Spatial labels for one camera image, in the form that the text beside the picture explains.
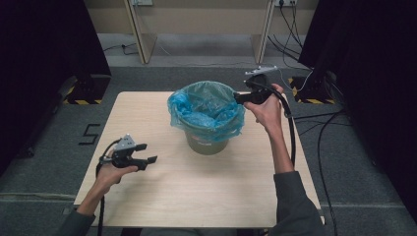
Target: waste bin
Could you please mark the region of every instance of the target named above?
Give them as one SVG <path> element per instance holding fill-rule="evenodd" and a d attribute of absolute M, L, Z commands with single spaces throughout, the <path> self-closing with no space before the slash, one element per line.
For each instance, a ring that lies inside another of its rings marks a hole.
<path fill-rule="evenodd" d="M 203 81 L 169 96 L 171 126 L 184 130 L 192 150 L 216 154 L 227 146 L 230 138 L 240 135 L 245 108 L 236 103 L 233 92 L 222 83 Z"/>

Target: person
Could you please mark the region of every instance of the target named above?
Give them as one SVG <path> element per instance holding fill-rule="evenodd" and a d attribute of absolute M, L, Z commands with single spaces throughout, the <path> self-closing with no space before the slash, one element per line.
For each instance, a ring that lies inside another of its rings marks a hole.
<path fill-rule="evenodd" d="M 283 88 L 277 84 L 272 86 L 283 93 Z M 276 211 L 276 225 L 268 231 L 268 236 L 285 235 L 326 235 L 319 212 L 306 195 L 301 177 L 288 154 L 281 126 L 281 103 L 275 95 L 271 95 L 263 104 L 257 105 L 245 102 L 244 106 L 254 113 L 258 123 L 264 126 L 272 150 L 273 167 L 275 174 L 273 180 L 278 199 Z M 117 169 L 111 164 L 101 167 L 97 179 L 91 190 L 76 211 L 73 211 L 61 228 L 58 235 L 86 235 L 94 221 L 93 213 L 98 203 L 110 187 L 120 178 L 137 170 L 136 166 Z M 162 235 L 202 235 L 204 231 L 178 229 L 144 229 L 141 236 Z M 217 232 L 217 234 L 233 235 L 235 232 Z"/>

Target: blue plastic bag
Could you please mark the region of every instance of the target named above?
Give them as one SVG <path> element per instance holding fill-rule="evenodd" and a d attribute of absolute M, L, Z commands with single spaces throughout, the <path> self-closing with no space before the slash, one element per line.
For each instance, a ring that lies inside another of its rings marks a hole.
<path fill-rule="evenodd" d="M 209 142 L 238 136 L 244 125 L 245 108 L 237 104 L 234 90 L 218 82 L 197 82 L 168 98 L 171 126 Z"/>

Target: person's right hand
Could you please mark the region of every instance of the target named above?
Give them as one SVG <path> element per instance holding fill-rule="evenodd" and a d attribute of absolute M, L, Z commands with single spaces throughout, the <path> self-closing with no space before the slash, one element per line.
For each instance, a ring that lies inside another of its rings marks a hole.
<path fill-rule="evenodd" d="M 277 84 L 272 86 L 280 93 L 283 92 L 283 88 Z M 266 131 L 281 130 L 281 103 L 279 99 L 272 94 L 264 103 L 257 105 L 252 102 L 245 102 L 244 106 L 252 111 L 257 118 L 257 122 L 261 123 Z"/>

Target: gray sleeve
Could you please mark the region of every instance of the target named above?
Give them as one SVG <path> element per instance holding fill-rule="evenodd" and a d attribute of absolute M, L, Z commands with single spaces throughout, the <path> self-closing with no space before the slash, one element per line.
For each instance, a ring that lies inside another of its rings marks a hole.
<path fill-rule="evenodd" d="M 61 225 L 57 236 L 81 236 L 89 232 L 89 228 L 95 220 L 95 216 L 87 216 L 73 210 Z"/>
<path fill-rule="evenodd" d="M 278 207 L 269 235 L 325 235 L 319 212 L 304 190 L 297 171 L 273 175 Z"/>

